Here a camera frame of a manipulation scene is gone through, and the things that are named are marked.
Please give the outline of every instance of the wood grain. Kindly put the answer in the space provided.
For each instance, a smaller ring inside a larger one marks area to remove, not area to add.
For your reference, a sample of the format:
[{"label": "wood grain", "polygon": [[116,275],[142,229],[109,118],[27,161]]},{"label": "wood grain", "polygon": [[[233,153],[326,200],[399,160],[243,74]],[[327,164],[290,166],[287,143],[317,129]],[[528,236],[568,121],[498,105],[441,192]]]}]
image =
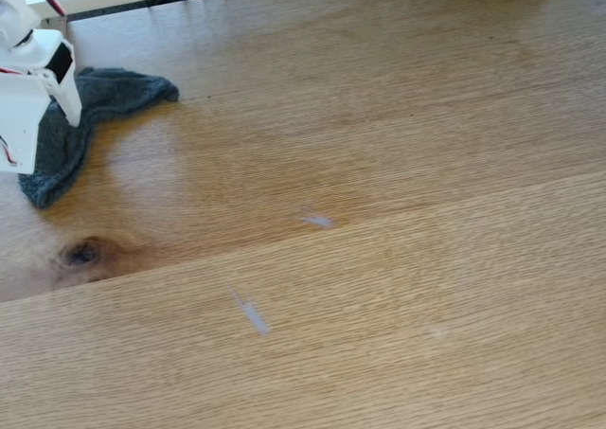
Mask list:
[{"label": "wood grain", "polygon": [[3,429],[606,427],[603,3],[73,24],[183,100],[46,212],[1,177]]}]

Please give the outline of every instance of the gray cloth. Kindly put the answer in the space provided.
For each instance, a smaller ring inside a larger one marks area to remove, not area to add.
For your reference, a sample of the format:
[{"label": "gray cloth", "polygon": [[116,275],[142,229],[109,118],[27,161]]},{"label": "gray cloth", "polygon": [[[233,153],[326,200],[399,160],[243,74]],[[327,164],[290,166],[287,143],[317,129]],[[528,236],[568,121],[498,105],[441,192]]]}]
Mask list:
[{"label": "gray cloth", "polygon": [[76,85],[82,101],[79,127],[69,125],[53,100],[40,122],[36,169],[32,175],[19,175],[21,190],[38,208],[49,208],[76,183],[99,123],[179,98],[177,87],[166,79],[117,68],[84,69]]}]

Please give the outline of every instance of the smudge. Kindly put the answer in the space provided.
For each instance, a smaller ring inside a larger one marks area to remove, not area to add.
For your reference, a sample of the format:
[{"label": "smudge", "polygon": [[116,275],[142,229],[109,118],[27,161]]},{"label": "smudge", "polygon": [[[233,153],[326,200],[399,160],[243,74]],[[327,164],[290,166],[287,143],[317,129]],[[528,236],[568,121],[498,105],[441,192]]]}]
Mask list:
[{"label": "smudge", "polygon": [[303,219],[305,223],[313,223],[315,225],[319,225],[324,228],[333,228],[334,222],[331,218],[326,218],[324,216],[306,216]]},{"label": "smudge", "polygon": [[229,281],[226,278],[222,278],[223,284],[229,290],[229,293],[234,297],[240,309],[244,311],[244,313],[248,316],[248,319],[252,322],[257,331],[261,334],[261,336],[266,336],[271,331],[269,326],[261,317],[261,314],[258,312],[255,304],[252,301],[243,301],[242,298],[238,295],[238,293],[231,286]]}]

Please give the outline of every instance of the robot part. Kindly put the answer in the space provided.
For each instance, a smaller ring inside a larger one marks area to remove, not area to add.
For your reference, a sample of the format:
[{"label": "robot part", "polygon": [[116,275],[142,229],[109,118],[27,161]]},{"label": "robot part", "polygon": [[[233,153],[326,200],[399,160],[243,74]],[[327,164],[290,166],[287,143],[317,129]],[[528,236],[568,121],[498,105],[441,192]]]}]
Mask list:
[{"label": "robot part", "polygon": [[[47,0],[58,13],[56,0]],[[26,0],[0,0],[0,171],[33,173],[38,125],[50,96],[72,126],[82,109],[74,48],[61,33],[35,29]]]}]

